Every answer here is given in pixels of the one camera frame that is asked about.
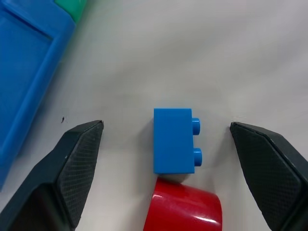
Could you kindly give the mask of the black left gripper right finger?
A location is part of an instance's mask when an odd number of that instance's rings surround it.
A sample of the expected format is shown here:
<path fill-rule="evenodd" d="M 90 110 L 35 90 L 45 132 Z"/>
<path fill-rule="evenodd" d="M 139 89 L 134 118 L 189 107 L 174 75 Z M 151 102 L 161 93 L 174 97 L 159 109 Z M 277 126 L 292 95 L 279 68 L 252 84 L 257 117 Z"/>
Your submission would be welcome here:
<path fill-rule="evenodd" d="M 272 231 L 308 229 L 308 162 L 282 135 L 230 125 L 245 181 Z"/>

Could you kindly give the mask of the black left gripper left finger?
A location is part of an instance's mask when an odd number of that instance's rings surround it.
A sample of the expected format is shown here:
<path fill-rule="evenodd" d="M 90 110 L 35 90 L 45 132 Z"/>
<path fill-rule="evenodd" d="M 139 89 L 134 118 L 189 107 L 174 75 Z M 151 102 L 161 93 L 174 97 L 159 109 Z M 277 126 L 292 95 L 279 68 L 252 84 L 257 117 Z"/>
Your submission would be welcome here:
<path fill-rule="evenodd" d="M 2 231 L 74 231 L 94 178 L 101 120 L 63 134 L 30 171 L 0 214 Z"/>

